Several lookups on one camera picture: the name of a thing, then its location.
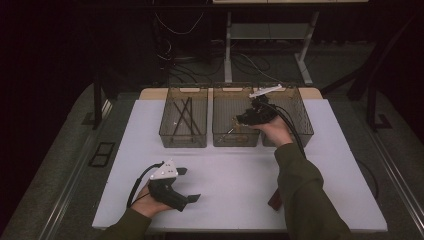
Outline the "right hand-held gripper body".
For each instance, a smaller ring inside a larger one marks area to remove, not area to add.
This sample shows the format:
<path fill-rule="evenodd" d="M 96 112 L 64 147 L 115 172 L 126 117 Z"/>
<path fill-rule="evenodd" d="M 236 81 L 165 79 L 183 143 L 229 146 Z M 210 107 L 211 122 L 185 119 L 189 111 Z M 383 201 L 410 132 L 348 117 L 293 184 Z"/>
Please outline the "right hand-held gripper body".
<path fill-rule="evenodd" d="M 249 126 L 269 123 L 278 115 L 277 106 L 269 102 L 267 94 L 281 88 L 280 84 L 272 87 L 260 87 L 249 95 L 251 107 L 245 110 L 251 114 L 248 119 L 245 119 Z"/>

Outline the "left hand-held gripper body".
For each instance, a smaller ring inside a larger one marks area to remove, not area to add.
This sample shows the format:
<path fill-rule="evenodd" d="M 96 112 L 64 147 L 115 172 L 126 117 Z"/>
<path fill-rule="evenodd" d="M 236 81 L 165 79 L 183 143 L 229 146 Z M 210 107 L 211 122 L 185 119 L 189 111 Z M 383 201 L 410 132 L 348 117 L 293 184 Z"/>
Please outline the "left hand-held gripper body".
<path fill-rule="evenodd" d="M 149 176 L 148 189 L 156 201 L 182 212 L 188 204 L 187 197 L 176 192 L 172 187 L 178 176 L 177 167 L 172 159 L 163 162 Z"/>

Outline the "smoky transparent plastic bin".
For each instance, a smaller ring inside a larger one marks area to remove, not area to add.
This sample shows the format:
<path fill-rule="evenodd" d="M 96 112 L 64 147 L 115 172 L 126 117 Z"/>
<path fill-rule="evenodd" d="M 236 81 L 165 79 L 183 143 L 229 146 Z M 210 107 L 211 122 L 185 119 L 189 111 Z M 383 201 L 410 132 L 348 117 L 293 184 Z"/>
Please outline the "smoky transparent plastic bin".
<path fill-rule="evenodd" d="M 232 128 L 232 118 L 251 107 L 249 83 L 215 83 L 213 86 L 212 133 L 215 147 L 256 147 L 259 131 L 248 128 L 247 133 L 231 133 L 221 143 L 218 138 Z"/>
<path fill-rule="evenodd" d="M 294 85 L 283 85 L 277 83 L 262 83 L 260 89 L 268 89 L 265 96 L 270 104 L 276 108 L 290 121 L 295 128 L 303 146 L 306 146 L 314 130 L 310 122 L 307 110 L 303 103 L 299 89 Z"/>
<path fill-rule="evenodd" d="M 205 148 L 207 118 L 207 85 L 170 85 L 159 128 L 163 146 L 165 148 Z"/>

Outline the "brown chopstick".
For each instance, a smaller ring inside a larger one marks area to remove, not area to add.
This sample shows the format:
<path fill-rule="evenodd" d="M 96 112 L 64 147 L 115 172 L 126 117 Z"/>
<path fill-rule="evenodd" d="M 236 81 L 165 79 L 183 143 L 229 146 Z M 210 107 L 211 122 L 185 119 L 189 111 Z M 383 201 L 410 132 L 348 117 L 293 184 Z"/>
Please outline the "brown chopstick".
<path fill-rule="evenodd" d="M 176 102 L 174 102 L 174 107 L 179 113 L 179 117 L 178 117 L 176 126 L 173 130 L 173 134 L 176 134 L 178 132 L 178 130 L 180 129 L 183 123 L 186 124 L 191 135 L 201 134 L 201 131 L 193 117 L 192 99 L 188 98 L 187 100 L 182 101 L 182 107 L 179 107 L 179 105 Z"/>

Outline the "fork with dark wooden handle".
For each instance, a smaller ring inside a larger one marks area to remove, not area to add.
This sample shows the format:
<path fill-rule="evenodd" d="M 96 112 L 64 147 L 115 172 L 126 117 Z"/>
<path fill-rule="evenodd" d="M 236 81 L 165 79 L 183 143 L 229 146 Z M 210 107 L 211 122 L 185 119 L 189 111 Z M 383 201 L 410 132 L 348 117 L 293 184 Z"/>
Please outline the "fork with dark wooden handle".
<path fill-rule="evenodd" d="M 282 200 L 279 193 L 279 190 L 276 190 L 270 199 L 268 200 L 268 205 L 275 211 L 278 211 L 282 206 Z"/>

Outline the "person's left hand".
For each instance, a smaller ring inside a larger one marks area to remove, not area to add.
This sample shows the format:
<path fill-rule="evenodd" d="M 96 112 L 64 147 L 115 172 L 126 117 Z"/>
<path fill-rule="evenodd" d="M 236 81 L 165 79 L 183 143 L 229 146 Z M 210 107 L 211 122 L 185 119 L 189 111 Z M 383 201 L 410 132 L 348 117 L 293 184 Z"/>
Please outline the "person's left hand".
<path fill-rule="evenodd" d="M 170 206 L 156 201 L 150 195 L 148 186 L 144 186 L 141 189 L 130 208 L 148 218 L 153 218 L 155 215 L 163 211 L 171 210 Z"/>

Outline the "person's right hand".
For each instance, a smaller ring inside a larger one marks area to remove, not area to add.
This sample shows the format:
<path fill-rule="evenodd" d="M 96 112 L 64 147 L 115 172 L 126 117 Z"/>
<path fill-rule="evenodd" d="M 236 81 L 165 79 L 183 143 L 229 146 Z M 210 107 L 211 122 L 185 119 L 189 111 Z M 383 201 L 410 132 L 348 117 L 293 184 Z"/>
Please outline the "person's right hand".
<path fill-rule="evenodd" d="M 276 146 L 280 147 L 293 142 L 289 128 L 284 120 L 277 116 L 269 123 L 253 126 L 253 129 L 258 129 L 265 133 L 266 137 Z"/>

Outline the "white table mat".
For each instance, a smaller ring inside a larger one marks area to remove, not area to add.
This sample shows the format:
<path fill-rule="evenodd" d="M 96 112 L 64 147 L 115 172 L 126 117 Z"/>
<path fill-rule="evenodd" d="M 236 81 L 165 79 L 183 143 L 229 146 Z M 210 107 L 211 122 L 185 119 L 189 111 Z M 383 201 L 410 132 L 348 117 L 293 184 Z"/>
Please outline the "white table mat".
<path fill-rule="evenodd" d="M 354 232 L 384 232 L 386 220 L 379 209 L 326 100 L 305 103 L 314 134 L 305 148 L 307 158 L 319 169 L 324 190 L 339 215 Z M 173 160 L 187 173 L 173 187 L 199 199 L 183 211 L 156 215 L 150 226 L 157 232 L 285 230 L 284 212 L 268 201 L 277 188 L 278 166 L 273 148 L 216 147 L 166 148 L 159 137 L 164 103 L 138 100 L 118 148 L 106 182 L 93 227 L 116 223 L 126 209 L 135 180 L 149 166 Z"/>

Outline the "grey metal stand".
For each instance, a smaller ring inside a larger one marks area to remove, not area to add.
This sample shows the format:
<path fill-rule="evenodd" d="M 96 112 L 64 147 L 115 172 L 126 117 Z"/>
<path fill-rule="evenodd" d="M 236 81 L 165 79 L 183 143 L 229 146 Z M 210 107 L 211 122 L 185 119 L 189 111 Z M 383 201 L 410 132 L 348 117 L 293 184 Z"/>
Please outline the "grey metal stand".
<path fill-rule="evenodd" d="M 306 85 L 313 80 L 305 63 L 305 57 L 312 41 L 319 12 L 313 12 L 308 22 L 302 23 L 236 23 L 232 13 L 227 13 L 224 55 L 224 81 L 232 82 L 231 42 L 233 40 L 302 40 L 302 49 L 294 54 L 298 70 Z"/>

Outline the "black metal stand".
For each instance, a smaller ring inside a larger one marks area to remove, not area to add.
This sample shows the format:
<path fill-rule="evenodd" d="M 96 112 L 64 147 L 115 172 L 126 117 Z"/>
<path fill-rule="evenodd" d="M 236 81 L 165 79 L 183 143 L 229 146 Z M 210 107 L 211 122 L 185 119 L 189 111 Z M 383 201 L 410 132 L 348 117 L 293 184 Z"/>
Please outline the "black metal stand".
<path fill-rule="evenodd" d="M 351 87 L 347 97 L 364 97 L 366 123 L 373 130 L 386 127 L 377 122 L 377 94 L 394 104 L 412 129 L 424 134 L 424 9 L 414 13 L 387 13 L 379 22 L 382 34 L 360 67 L 321 89 L 326 95 L 342 85 Z"/>

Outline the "black floor frame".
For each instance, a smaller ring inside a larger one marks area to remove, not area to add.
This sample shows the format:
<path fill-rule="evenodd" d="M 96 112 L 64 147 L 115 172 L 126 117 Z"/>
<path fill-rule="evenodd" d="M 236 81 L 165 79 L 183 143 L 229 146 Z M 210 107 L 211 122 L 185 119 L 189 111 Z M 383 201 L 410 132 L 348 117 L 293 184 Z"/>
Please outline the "black floor frame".
<path fill-rule="evenodd" d="M 88 162 L 90 167 L 103 168 L 109 163 L 114 150 L 114 142 L 100 142 Z"/>

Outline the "black upright post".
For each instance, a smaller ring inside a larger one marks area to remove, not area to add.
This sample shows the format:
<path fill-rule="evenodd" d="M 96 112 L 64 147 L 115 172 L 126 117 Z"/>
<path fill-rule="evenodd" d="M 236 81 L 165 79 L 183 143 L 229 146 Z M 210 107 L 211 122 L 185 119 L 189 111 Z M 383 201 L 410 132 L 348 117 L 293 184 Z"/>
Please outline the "black upright post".
<path fill-rule="evenodd" d="M 102 122 L 102 83 L 99 74 L 96 73 L 93 78 L 94 93 L 94 124 L 93 129 L 96 130 Z"/>

